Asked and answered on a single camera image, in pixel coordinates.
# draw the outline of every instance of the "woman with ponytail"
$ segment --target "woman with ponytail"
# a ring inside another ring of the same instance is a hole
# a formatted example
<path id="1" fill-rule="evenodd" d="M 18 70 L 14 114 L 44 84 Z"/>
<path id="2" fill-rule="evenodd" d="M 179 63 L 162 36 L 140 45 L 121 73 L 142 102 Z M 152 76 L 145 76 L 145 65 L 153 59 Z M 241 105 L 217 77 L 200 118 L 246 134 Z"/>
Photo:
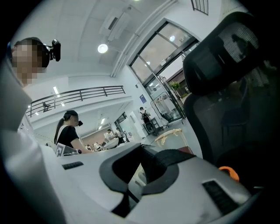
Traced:
<path id="1" fill-rule="evenodd" d="M 54 143 L 61 143 L 73 149 L 79 150 L 79 152 L 92 153 L 87 150 L 79 140 L 79 136 L 76 133 L 75 126 L 81 126 L 82 122 L 79 121 L 78 114 L 74 110 L 68 110 L 64 114 L 63 118 L 59 120 L 56 127 L 56 134 L 54 136 Z"/>

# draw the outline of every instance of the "ponytail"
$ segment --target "ponytail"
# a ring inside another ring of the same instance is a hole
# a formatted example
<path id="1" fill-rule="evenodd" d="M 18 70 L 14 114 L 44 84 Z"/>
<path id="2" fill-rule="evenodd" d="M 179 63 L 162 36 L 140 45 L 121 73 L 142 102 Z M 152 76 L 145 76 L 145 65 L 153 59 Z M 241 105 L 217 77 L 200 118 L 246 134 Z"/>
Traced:
<path id="1" fill-rule="evenodd" d="M 71 114 L 64 114 L 63 118 L 59 120 L 57 127 L 56 127 L 56 134 L 54 136 L 54 144 L 57 143 L 58 132 L 60 131 L 60 128 L 63 125 L 63 122 L 69 120 L 70 117 L 71 117 Z"/>

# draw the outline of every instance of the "woman's arm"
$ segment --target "woman's arm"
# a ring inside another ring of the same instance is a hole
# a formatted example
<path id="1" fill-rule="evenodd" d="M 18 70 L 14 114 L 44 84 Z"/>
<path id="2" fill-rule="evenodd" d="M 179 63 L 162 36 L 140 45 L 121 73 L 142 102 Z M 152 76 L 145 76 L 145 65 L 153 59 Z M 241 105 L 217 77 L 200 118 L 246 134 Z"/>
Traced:
<path id="1" fill-rule="evenodd" d="M 80 140 L 78 138 L 74 139 L 73 141 L 71 141 L 71 145 L 73 146 L 74 149 L 78 149 L 82 151 L 82 154 L 85 153 L 92 153 L 93 151 L 90 151 L 88 149 L 86 149 L 82 143 L 80 142 Z"/>

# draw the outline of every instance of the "ceiling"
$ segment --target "ceiling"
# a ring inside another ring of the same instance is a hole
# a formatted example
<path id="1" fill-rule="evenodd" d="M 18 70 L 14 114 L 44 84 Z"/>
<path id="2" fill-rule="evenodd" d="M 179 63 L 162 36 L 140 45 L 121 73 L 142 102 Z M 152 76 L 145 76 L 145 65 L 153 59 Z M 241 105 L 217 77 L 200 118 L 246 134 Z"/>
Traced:
<path id="1" fill-rule="evenodd" d="M 109 76 L 133 33 L 165 1 L 45 0 L 19 28 L 12 44 L 31 36 L 49 45 L 53 39 L 61 42 L 61 60 L 50 62 L 44 77 L 80 73 Z M 100 54 L 97 47 L 107 38 L 99 30 L 112 8 L 126 12 L 131 20 L 120 38 L 108 44 L 108 52 Z"/>
<path id="2" fill-rule="evenodd" d="M 129 102 L 119 103 L 84 113 L 79 113 L 79 120 L 81 120 L 84 124 L 81 127 L 76 127 L 77 133 L 83 137 L 97 131 L 100 126 L 102 126 L 102 128 L 107 127 L 109 123 L 114 123 L 115 120 L 121 116 L 124 108 L 128 104 Z M 101 125 L 100 122 L 103 118 L 105 118 L 105 121 Z M 58 121 L 49 123 L 46 126 L 34 130 L 34 132 L 41 136 L 41 138 L 50 139 L 53 141 L 57 123 Z"/>

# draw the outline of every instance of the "black t-shirt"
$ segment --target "black t-shirt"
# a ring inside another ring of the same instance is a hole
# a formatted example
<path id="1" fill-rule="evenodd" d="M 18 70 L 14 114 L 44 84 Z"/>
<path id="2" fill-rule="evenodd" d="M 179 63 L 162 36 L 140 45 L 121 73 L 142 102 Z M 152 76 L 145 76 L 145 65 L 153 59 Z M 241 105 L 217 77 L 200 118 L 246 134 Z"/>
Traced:
<path id="1" fill-rule="evenodd" d="M 76 129 L 73 126 L 67 126 L 62 130 L 57 140 L 57 143 L 61 143 L 63 145 L 73 148 L 71 141 L 73 141 L 76 138 L 79 138 L 76 133 Z"/>

